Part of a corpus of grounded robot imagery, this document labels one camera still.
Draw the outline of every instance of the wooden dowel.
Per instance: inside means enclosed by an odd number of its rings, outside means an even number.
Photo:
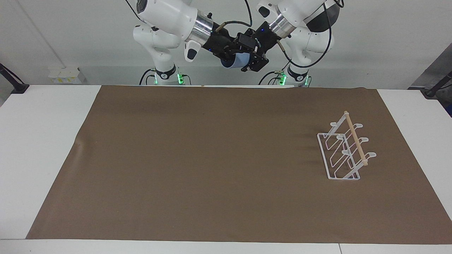
[[[363,161],[363,165],[367,166],[367,159],[364,155],[363,148],[361,147],[361,143],[359,143],[358,135],[356,135],[355,128],[353,127],[352,120],[350,119],[349,113],[347,111],[344,112],[345,118],[347,119],[348,127],[350,127],[350,131],[352,132],[353,139],[355,140],[356,147],[358,148],[359,156],[361,157],[361,160]]]

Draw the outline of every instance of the metallic cylinder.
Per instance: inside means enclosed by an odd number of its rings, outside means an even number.
[[[281,14],[278,8],[276,11],[278,17],[275,19],[275,21],[269,24],[269,26],[273,33],[284,39],[289,36],[289,34],[291,34],[296,27],[292,26],[292,24],[289,23],[289,21]]]
[[[203,46],[209,39],[212,28],[213,20],[209,19],[206,15],[198,10],[198,16],[196,17],[193,30],[185,41],[195,41]]]

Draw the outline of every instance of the white rack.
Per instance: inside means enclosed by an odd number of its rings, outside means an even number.
[[[347,121],[348,130],[345,133],[336,133],[344,121]],[[368,165],[370,158],[377,156],[374,152],[364,154],[361,144],[369,142],[369,139],[358,137],[356,134],[356,130],[363,128],[363,125],[360,123],[353,124],[347,111],[344,112],[338,122],[332,122],[330,125],[332,127],[328,133],[317,134],[328,178],[333,180],[359,180],[358,171],[363,166]]]

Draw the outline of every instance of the white wall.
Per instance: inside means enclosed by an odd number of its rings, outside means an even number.
[[[254,28],[263,22],[254,10],[258,1],[250,0]],[[333,26],[333,51],[310,71],[312,86],[406,89],[451,43],[450,0],[345,0],[345,5]],[[194,0],[192,6],[212,12],[217,23],[248,19],[242,0]],[[133,40],[136,24],[123,0],[0,0],[0,62],[31,84],[49,83],[47,68],[63,65],[80,67],[91,84],[137,84],[153,64]],[[235,34],[245,27],[228,29]],[[263,73],[286,64],[278,47],[269,51],[270,64],[260,73],[224,69],[207,51],[192,64],[181,48],[173,52],[181,69],[202,85],[256,84]]]

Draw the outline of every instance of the white table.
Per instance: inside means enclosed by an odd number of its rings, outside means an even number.
[[[99,89],[36,85],[25,94],[11,95],[0,107],[0,239],[4,239],[0,253],[452,253],[452,245],[24,240]],[[379,93],[452,218],[452,119],[437,101],[426,100],[419,91]]]

